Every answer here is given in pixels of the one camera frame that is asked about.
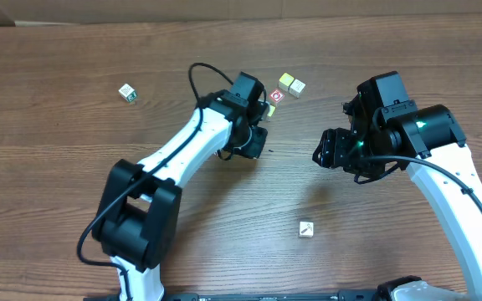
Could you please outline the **hammer picture wooden block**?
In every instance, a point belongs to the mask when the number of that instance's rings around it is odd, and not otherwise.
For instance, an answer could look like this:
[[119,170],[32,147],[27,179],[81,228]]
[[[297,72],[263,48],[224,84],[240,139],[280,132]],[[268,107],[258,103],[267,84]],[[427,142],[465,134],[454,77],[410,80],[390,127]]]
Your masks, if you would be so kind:
[[314,236],[314,223],[300,221],[299,223],[299,237],[313,237]]

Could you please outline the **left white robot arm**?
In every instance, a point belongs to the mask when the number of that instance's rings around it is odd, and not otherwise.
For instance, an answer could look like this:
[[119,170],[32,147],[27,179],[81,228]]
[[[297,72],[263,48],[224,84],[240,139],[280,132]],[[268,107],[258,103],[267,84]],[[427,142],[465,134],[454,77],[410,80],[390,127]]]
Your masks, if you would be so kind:
[[269,103],[221,90],[197,102],[191,119],[156,153],[111,168],[95,218],[84,230],[109,256],[120,291],[111,300],[161,300],[160,264],[176,232],[182,189],[210,157],[227,151],[256,159]]

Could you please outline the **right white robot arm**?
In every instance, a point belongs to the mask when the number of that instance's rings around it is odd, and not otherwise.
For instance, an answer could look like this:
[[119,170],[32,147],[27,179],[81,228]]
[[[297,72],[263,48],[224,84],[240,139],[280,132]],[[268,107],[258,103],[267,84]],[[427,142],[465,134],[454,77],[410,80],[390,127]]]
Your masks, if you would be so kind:
[[382,300],[482,300],[482,182],[466,136],[443,105],[418,109],[411,101],[362,110],[344,105],[350,129],[328,129],[312,159],[351,173],[359,185],[397,169],[428,200],[462,269],[466,293],[436,288],[418,278],[385,283]]

